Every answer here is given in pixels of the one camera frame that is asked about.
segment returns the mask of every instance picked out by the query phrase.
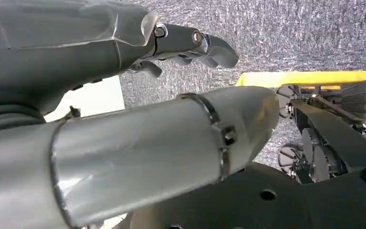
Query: yellow tape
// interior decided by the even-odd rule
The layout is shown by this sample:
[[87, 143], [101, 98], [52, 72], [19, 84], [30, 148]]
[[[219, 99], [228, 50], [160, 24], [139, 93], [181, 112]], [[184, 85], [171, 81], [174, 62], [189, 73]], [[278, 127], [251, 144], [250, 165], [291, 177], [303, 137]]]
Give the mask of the yellow tape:
[[366, 71], [243, 73], [236, 86], [280, 87], [284, 84], [336, 85], [366, 81]]

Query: carpeted floor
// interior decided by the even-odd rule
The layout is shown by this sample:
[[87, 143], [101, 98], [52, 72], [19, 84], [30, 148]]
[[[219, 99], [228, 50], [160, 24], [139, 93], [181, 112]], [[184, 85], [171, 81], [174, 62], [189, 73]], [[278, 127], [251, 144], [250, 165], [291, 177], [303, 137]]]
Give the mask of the carpeted floor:
[[[161, 102], [181, 92], [232, 86], [251, 71], [366, 70], [366, 0], [130, 0], [160, 22], [191, 26], [226, 39], [240, 55], [234, 69], [195, 62], [159, 62], [159, 79], [121, 77], [126, 107]], [[282, 120], [258, 161], [276, 167], [277, 149], [299, 133]]]

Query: metal bolt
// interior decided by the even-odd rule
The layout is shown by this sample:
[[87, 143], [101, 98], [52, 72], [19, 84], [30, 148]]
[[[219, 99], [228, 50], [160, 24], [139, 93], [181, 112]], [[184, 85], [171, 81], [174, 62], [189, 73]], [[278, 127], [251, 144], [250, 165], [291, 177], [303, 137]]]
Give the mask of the metal bolt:
[[197, 30], [193, 32], [192, 38], [195, 44], [200, 44], [203, 39], [201, 33]]
[[287, 113], [291, 114], [294, 111], [294, 107], [292, 104], [286, 104], [285, 105], [285, 111], [287, 111]]
[[165, 30], [158, 27], [155, 29], [155, 37], [164, 37], [165, 36]]

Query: gray plastic cover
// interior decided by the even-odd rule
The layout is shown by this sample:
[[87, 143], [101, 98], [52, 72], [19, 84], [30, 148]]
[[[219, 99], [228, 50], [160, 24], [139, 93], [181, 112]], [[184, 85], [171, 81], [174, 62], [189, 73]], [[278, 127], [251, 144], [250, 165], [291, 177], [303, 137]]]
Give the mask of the gray plastic cover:
[[145, 46], [156, 12], [117, 0], [0, 0], [0, 49], [117, 40]]

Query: robotic hand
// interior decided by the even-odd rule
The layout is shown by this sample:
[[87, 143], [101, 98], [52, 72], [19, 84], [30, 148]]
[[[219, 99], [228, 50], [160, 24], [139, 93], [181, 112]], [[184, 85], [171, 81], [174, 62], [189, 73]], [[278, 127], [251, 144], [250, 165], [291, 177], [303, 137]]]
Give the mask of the robotic hand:
[[198, 59], [208, 67], [218, 65], [232, 68], [239, 60], [235, 50], [223, 39], [201, 33], [195, 28], [172, 24], [158, 24], [154, 30], [155, 48], [136, 61], [129, 73], [142, 72], [158, 78], [162, 70], [152, 60], [172, 60], [179, 65], [190, 64]]

